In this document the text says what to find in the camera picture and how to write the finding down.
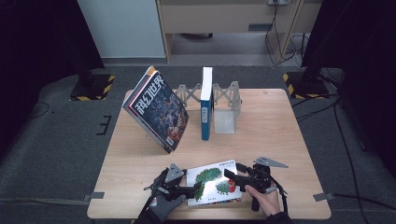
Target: gray floor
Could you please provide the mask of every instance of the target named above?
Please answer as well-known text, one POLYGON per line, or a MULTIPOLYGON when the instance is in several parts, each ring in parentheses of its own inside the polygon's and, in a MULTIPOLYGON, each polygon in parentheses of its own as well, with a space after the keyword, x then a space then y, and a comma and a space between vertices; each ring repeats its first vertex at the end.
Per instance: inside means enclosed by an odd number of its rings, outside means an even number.
MULTIPOLYGON (((227 86, 237 80, 241 88, 285 90, 282 75, 300 70, 298 58, 273 65, 263 41, 263 34, 215 34, 212 38, 178 35, 172 60, 154 65, 173 87, 180 83, 188 87, 195 85, 201 78, 202 66, 214 66, 215 82, 220 86, 227 86)), ((298 37, 295 43, 300 44, 298 37)), ((84 195, 93 192, 123 96, 136 84, 149 64, 150 61, 122 66, 107 64, 107 71, 116 78, 103 101, 69 101, 68 94, 77 82, 77 76, 64 78, 45 87, 11 153, 0 167, 0 198, 81 201, 84 195), (101 123, 106 122, 105 116, 112 117, 108 130, 105 135, 98 135, 104 130, 101 123)), ((342 79, 340 71, 331 69, 330 72, 335 78, 342 79)), ((327 87, 330 93, 336 93, 331 85, 327 87)), ((361 197, 396 207, 396 180, 383 167, 375 152, 361 150, 360 140, 340 106, 335 107, 337 117, 332 106, 302 120, 301 116, 329 106, 336 100, 334 96, 306 101, 293 107, 324 192, 356 196, 357 187, 361 197), (347 147, 336 118, 340 122, 347 147)), ((290 99, 292 105, 301 101, 290 99)), ((358 224, 364 223, 364 215, 369 223, 396 223, 394 210, 372 202, 361 203, 363 212, 356 199, 336 196, 329 201, 331 218, 294 222, 358 224)), ((92 223, 86 211, 86 205, 0 203, 0 223, 92 223)), ((130 220, 106 219, 96 220, 96 223, 130 223, 130 220)))

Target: power outlet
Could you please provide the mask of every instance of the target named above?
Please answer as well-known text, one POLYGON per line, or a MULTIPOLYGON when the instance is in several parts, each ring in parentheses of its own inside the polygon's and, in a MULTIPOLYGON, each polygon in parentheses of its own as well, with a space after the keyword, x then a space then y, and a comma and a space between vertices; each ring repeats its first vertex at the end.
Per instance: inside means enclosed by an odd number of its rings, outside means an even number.
POLYGON ((286 6, 290 4, 291 0, 268 0, 268 5, 274 6, 278 4, 279 6, 286 6))

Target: yellow black hazard tape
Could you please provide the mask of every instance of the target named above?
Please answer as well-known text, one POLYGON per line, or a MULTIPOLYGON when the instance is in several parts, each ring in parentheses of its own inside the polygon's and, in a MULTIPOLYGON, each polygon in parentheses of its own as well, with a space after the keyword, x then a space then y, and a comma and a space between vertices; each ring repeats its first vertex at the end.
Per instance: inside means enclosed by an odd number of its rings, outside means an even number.
POLYGON ((108 80, 106 82, 106 85, 103 88, 103 91, 101 91, 100 94, 89 96, 89 95, 80 95, 80 96, 75 96, 75 97, 70 97, 71 101, 90 101, 90 100, 104 100, 107 97, 108 92, 111 89, 111 85, 113 84, 113 80, 116 76, 109 76, 108 80))
POLYGON ((288 88, 289 95, 291 99, 309 99, 309 98, 316 98, 316 99, 324 99, 326 97, 323 97, 319 94, 298 94, 295 92, 295 89, 293 88, 293 85, 290 82, 289 75, 288 74, 283 74, 283 80, 286 83, 286 87, 288 88))

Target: blue book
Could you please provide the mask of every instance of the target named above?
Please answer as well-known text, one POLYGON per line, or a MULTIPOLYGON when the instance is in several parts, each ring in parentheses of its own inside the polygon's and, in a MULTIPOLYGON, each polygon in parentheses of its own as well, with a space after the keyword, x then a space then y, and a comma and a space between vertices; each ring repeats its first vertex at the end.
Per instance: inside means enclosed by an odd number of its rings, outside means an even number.
POLYGON ((189 114, 154 66, 143 75, 122 107, 166 152, 177 148, 189 114))
POLYGON ((212 117, 212 67, 204 67, 201 90, 201 127, 202 140, 209 140, 212 117))

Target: book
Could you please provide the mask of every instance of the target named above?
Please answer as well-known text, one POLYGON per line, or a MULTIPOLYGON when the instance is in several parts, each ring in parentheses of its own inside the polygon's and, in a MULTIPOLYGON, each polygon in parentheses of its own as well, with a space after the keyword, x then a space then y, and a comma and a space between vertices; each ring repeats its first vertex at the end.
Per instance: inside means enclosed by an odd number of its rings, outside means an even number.
POLYGON ((201 130, 202 140, 209 140, 210 121, 213 110, 212 67, 204 67, 201 89, 201 130))
POLYGON ((140 78, 122 107, 166 152, 176 150, 189 114, 154 66, 140 78))
POLYGON ((224 169, 237 174, 234 160, 188 169, 186 173, 187 187, 192 187, 200 181, 202 186, 195 193, 193 199, 188 199, 187 205, 239 202, 242 192, 231 179, 224 176, 224 169))

